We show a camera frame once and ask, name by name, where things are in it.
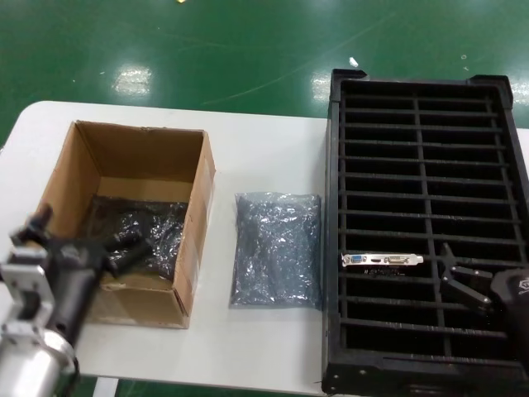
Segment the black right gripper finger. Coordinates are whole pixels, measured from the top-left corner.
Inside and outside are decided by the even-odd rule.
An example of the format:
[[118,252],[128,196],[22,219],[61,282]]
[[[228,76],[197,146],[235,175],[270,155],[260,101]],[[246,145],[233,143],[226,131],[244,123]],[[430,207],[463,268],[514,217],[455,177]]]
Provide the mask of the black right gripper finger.
[[441,264],[441,294],[479,314],[488,315],[493,310],[488,296],[493,280],[491,272],[459,265],[448,243],[442,245]]

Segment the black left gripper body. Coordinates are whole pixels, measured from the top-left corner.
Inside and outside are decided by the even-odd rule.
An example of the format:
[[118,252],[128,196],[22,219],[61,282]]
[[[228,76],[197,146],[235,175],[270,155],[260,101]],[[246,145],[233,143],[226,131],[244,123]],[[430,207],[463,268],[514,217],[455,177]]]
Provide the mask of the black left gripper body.
[[45,249],[45,274],[55,301],[46,327],[76,343],[105,270],[107,253],[91,239],[51,237]]

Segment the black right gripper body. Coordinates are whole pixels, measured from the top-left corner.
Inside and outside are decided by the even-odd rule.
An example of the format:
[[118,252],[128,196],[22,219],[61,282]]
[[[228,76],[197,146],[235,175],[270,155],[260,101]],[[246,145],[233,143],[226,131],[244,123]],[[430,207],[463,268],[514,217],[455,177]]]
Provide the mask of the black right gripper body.
[[528,318],[528,269],[498,272],[490,285],[496,307],[511,318]]

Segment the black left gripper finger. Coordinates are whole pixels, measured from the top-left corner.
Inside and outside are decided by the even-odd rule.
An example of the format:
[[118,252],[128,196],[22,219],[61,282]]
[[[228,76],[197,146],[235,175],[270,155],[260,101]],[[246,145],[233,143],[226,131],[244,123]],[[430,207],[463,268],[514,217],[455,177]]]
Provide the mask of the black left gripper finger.
[[108,254],[107,271],[112,276],[122,276],[152,252],[151,241],[141,232],[113,234],[103,242]]
[[14,246],[24,246],[28,242],[33,242],[46,248],[50,240],[50,234],[46,231],[46,228],[52,215],[52,207],[45,203],[26,220],[22,227],[10,235],[12,244]]

